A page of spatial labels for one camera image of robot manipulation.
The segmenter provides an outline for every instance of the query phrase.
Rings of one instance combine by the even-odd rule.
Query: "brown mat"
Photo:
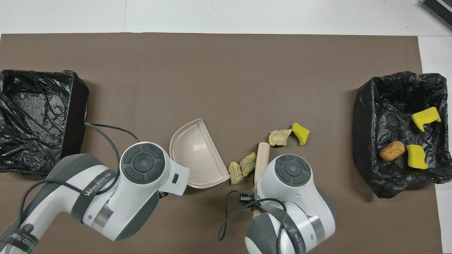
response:
[[[73,70],[87,83],[88,120],[120,126],[169,148],[173,133],[203,118],[226,165],[257,150],[293,122],[311,130],[305,146],[290,138],[270,158],[295,153],[313,167],[316,184],[336,207],[334,236],[311,253],[440,253],[433,185],[378,199],[352,163],[354,97],[374,76],[421,73],[416,37],[234,34],[2,35],[0,69]],[[120,151],[133,139],[106,130]],[[108,143],[89,130],[82,152],[115,169]],[[162,199],[132,238],[111,242],[69,215],[59,215],[34,253],[246,253],[251,212],[218,242],[224,197],[252,190],[187,187]],[[31,177],[0,175],[0,230],[17,216]],[[231,211],[239,207],[231,205]]]

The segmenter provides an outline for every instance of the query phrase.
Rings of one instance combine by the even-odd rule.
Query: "wooden handle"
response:
[[[270,154],[270,144],[266,142],[261,142],[257,148],[257,156],[256,156],[256,168],[254,169],[254,184],[256,185],[260,176],[267,168],[268,165],[268,156]],[[253,217],[259,215],[260,212],[258,210],[254,210]]]

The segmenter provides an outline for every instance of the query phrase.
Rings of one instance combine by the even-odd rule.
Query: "white floor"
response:
[[[452,80],[452,30],[418,0],[0,0],[0,34],[108,32],[419,36],[423,71]],[[452,253],[452,183],[436,192]]]

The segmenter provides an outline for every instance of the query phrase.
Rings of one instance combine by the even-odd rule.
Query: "black box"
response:
[[[46,175],[80,153],[88,95],[73,71],[2,71],[0,172]]]
[[[411,115],[436,107],[441,122],[420,131]],[[446,183],[452,179],[447,135],[447,85],[437,74],[406,71],[374,77],[358,91],[353,111],[353,161],[379,198],[392,198],[410,187]],[[392,162],[379,152],[392,141],[420,145],[428,169],[408,166],[407,152]]]

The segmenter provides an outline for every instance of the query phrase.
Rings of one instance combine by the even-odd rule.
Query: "yellow sponge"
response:
[[[310,132],[308,129],[295,122],[294,124],[292,124],[292,131],[300,141],[301,146],[306,144],[306,139],[308,138]]]
[[[414,113],[411,115],[411,118],[413,119],[414,124],[422,132],[425,132],[424,124],[431,123],[433,121],[441,122],[438,110],[435,107],[431,107],[421,112]]]
[[[425,163],[425,153],[422,146],[407,145],[408,150],[408,166],[417,169],[427,169],[428,166]]]

